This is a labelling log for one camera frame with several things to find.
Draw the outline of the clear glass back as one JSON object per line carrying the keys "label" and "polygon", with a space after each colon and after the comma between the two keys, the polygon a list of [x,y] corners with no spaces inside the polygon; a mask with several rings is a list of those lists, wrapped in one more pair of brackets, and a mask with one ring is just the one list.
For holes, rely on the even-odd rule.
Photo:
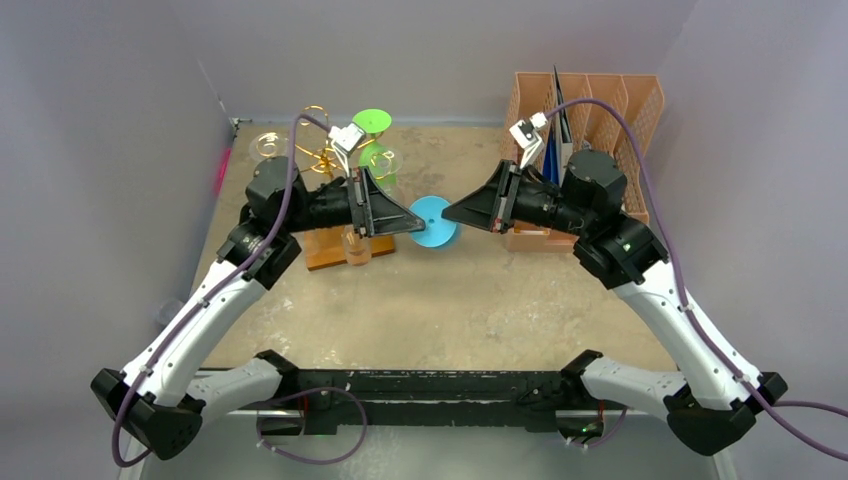
{"label": "clear glass back", "polygon": [[256,136],[248,146],[248,156],[255,163],[285,155],[288,139],[277,132],[268,131]]}

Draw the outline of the green plastic goblet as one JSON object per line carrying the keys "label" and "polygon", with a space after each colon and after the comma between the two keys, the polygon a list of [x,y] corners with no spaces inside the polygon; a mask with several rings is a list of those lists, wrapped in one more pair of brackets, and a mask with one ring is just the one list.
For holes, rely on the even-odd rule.
{"label": "green plastic goblet", "polygon": [[359,166],[368,168],[368,157],[381,148],[398,151],[393,147],[385,145],[381,140],[382,136],[392,125],[392,117],[387,111],[378,108],[361,110],[353,116],[353,123],[366,132],[366,140],[359,148]]}

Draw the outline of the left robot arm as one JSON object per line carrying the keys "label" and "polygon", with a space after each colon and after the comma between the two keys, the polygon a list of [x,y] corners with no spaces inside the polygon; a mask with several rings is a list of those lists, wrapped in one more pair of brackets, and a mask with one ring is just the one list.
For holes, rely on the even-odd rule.
{"label": "left robot arm", "polygon": [[303,395],[298,368],[273,351],[205,379],[197,375],[233,324],[297,259],[298,233],[349,226],[373,238],[427,225],[363,167],[309,190],[294,160],[276,156],[256,166],[245,194],[238,224],[188,302],[133,360],[92,380],[92,392],[113,422],[112,456],[120,467],[129,466],[120,449],[123,434],[147,454],[168,460],[202,427],[232,411],[260,402],[284,409]]}

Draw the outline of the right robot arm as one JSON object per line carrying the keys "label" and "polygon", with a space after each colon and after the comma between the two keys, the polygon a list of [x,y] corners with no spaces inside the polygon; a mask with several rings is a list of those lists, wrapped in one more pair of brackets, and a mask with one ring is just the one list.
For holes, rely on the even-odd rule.
{"label": "right robot arm", "polygon": [[595,150],[573,154],[560,184],[504,160],[442,215],[496,233],[523,222],[573,235],[580,265],[643,320],[676,368],[643,370],[587,350],[563,369],[564,399],[576,407],[611,401],[650,414],[690,450],[712,456],[739,441],[787,385],[745,360],[707,319],[691,321],[700,308],[677,286],[667,250],[624,211],[627,184],[614,159]]}

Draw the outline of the clear glass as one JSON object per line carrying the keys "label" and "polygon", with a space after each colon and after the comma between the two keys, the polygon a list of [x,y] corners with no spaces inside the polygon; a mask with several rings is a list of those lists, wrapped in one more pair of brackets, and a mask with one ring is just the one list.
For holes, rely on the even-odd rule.
{"label": "clear glass", "polygon": [[344,227],[341,244],[347,264],[363,266],[370,262],[372,258],[370,239],[363,237],[353,226]]}
{"label": "clear glass", "polygon": [[248,156],[255,163],[285,155],[288,139],[277,132],[268,131],[256,136],[248,146]]}
{"label": "clear glass", "polygon": [[368,157],[367,165],[378,186],[390,197],[402,202],[404,194],[398,185],[398,173],[403,166],[403,155],[396,150],[381,148]]}

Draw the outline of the blue plastic goblet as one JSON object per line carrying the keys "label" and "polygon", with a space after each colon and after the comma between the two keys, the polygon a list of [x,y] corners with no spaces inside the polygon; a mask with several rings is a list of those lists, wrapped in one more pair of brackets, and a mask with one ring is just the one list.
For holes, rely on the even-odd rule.
{"label": "blue plastic goblet", "polygon": [[461,234],[460,225],[442,217],[450,202],[440,196],[424,196],[410,205],[410,210],[424,220],[425,229],[410,234],[419,246],[434,250],[455,244]]}

